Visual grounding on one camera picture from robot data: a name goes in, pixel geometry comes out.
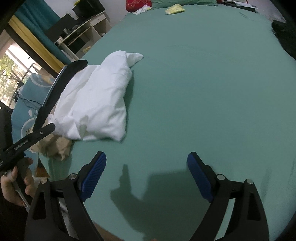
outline blue gripper pad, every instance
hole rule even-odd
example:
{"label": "blue gripper pad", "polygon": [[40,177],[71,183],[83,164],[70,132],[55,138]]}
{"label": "blue gripper pad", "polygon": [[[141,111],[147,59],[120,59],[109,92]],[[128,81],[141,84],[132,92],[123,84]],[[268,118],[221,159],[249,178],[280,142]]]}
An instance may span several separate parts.
{"label": "blue gripper pad", "polygon": [[80,200],[82,202],[90,198],[93,194],[93,191],[106,167],[106,161],[107,158],[105,153],[98,152],[90,164],[85,165],[89,170],[87,170],[87,173],[85,174],[86,177],[81,183]]}
{"label": "blue gripper pad", "polygon": [[200,190],[202,197],[207,199],[209,202],[212,202],[214,197],[212,194],[210,181],[202,171],[201,166],[198,164],[198,160],[193,156],[192,153],[190,153],[187,157],[187,165],[196,185],[198,186],[198,189]]}

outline blue ribbed rubber grip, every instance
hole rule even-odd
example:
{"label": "blue ribbed rubber grip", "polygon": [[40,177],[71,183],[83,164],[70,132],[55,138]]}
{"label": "blue ribbed rubber grip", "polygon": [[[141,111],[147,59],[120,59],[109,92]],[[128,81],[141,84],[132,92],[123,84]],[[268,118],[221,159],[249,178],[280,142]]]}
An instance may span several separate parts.
{"label": "blue ribbed rubber grip", "polygon": [[90,198],[94,192],[94,189],[106,167],[106,155],[102,153],[90,172],[88,173],[87,177],[83,180],[81,185],[81,195],[80,200],[85,201],[86,199]]}
{"label": "blue ribbed rubber grip", "polygon": [[214,197],[211,184],[192,154],[189,154],[187,157],[187,165],[202,197],[212,202]]}

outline white cloth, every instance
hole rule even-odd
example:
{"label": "white cloth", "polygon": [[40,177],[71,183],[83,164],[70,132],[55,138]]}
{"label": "white cloth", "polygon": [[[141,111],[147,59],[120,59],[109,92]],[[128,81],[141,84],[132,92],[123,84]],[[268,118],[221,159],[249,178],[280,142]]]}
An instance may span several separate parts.
{"label": "white cloth", "polygon": [[85,141],[110,137],[121,141],[126,131],[123,97],[132,77],[130,67],[143,55],[116,51],[101,65],[78,72],[62,92],[53,115],[54,134]]}

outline green bed sheet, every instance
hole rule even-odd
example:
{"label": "green bed sheet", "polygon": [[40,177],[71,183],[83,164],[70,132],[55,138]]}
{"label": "green bed sheet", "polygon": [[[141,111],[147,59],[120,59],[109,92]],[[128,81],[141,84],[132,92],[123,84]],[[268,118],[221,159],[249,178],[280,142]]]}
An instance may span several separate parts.
{"label": "green bed sheet", "polygon": [[195,151],[216,173],[254,181],[275,240],[296,210],[296,62],[258,13],[184,8],[128,15],[92,47],[89,64],[117,50],[144,55],[125,96],[127,136],[78,141],[71,158],[45,166],[65,178],[105,152],[90,217],[126,241],[184,241],[209,206],[186,167]]}

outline tree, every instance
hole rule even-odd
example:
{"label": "tree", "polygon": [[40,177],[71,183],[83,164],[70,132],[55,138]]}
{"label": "tree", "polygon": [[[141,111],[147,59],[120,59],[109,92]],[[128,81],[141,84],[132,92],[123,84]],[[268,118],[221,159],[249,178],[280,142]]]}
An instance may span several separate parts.
{"label": "tree", "polygon": [[25,72],[8,55],[0,59],[0,100],[9,102]]}

